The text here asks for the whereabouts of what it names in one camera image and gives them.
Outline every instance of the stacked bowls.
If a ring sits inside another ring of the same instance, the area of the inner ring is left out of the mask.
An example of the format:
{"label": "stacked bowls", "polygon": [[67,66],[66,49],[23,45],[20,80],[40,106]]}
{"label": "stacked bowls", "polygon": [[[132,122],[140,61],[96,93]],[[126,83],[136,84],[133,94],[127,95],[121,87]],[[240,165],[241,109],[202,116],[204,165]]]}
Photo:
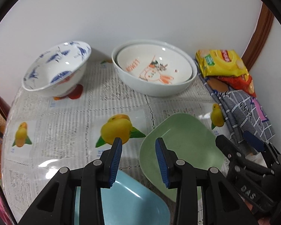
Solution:
{"label": "stacked bowls", "polygon": [[134,40],[116,47],[112,61],[118,77],[133,90],[153,97],[177,94],[197,75],[193,59],[157,40]]}

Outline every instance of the blue dish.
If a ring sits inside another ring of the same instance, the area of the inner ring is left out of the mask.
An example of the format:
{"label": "blue dish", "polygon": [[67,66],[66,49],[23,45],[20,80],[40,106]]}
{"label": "blue dish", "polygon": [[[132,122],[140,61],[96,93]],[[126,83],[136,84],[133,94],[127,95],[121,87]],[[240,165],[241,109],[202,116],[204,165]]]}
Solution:
{"label": "blue dish", "polygon": [[[105,225],[170,224],[165,202],[120,170],[111,189],[101,189],[101,194]],[[74,225],[79,225],[79,202],[80,187],[77,187]]]}

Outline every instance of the snack package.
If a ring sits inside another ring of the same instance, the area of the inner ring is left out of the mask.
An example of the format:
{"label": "snack package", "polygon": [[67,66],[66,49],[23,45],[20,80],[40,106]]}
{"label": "snack package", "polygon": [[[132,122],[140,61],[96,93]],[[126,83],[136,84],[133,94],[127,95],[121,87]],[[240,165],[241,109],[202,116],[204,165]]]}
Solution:
{"label": "snack package", "polygon": [[198,50],[196,59],[203,77],[247,74],[247,68],[234,50]]}
{"label": "snack package", "polygon": [[206,82],[209,85],[209,87],[214,91],[217,92],[228,92],[230,91],[230,88],[226,83],[218,80],[216,77],[207,77]]}
{"label": "snack package", "polygon": [[227,83],[232,88],[236,90],[243,90],[248,93],[250,96],[256,97],[254,90],[253,79],[249,73],[240,75],[239,77],[218,77],[222,82]]}

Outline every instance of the green plate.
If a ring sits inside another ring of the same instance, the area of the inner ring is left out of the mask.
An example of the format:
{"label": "green plate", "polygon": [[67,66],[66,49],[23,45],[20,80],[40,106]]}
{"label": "green plate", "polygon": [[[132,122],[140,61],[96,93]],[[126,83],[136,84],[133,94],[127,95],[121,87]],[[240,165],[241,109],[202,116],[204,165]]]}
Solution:
{"label": "green plate", "polygon": [[[171,200],[176,201],[177,189],[167,189],[162,182],[156,153],[155,140],[162,137],[169,150],[176,152],[196,168],[208,170],[210,167],[221,169],[224,155],[215,146],[215,136],[198,119],[177,113],[158,125],[144,139],[140,148],[140,167],[150,182]],[[201,198],[198,187],[198,199]]]}

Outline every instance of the yellow lemon illustration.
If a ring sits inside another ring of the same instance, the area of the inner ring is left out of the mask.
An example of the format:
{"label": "yellow lemon illustration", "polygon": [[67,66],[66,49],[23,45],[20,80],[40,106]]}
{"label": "yellow lemon illustration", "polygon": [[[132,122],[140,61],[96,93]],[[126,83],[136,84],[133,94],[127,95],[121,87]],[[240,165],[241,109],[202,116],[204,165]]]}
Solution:
{"label": "yellow lemon illustration", "polygon": [[126,118],[116,118],[108,120],[101,128],[102,139],[112,145],[114,139],[119,137],[122,139],[122,144],[125,144],[130,138],[132,123]]}
{"label": "yellow lemon illustration", "polygon": [[125,144],[130,138],[143,138],[146,135],[132,126],[129,116],[117,114],[108,119],[101,128],[101,136],[96,142],[96,148],[102,145],[112,145],[115,138],[121,138]]}
{"label": "yellow lemon illustration", "polygon": [[213,104],[212,106],[212,112],[210,114],[211,119],[211,129],[214,129],[217,127],[222,127],[225,123],[222,111],[220,109],[220,106],[218,104]]}
{"label": "yellow lemon illustration", "polygon": [[15,144],[17,147],[22,147],[25,144],[27,138],[27,123],[23,122],[19,125],[19,128],[15,135]]}

